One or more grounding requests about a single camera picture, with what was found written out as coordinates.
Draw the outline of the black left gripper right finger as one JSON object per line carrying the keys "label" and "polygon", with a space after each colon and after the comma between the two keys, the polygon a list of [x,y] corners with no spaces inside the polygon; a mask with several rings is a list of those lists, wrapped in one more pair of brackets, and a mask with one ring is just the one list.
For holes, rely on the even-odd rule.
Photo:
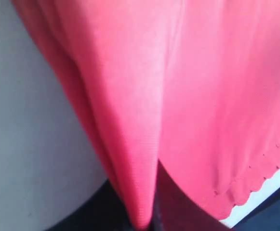
{"label": "black left gripper right finger", "polygon": [[229,231],[191,201],[158,162],[150,231]]}

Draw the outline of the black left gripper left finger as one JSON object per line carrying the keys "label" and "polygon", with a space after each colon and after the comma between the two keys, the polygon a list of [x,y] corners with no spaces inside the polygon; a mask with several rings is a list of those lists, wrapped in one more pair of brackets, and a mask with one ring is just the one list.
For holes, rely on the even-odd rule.
{"label": "black left gripper left finger", "polygon": [[133,231],[127,212],[107,180],[97,192],[70,216],[49,231]]}

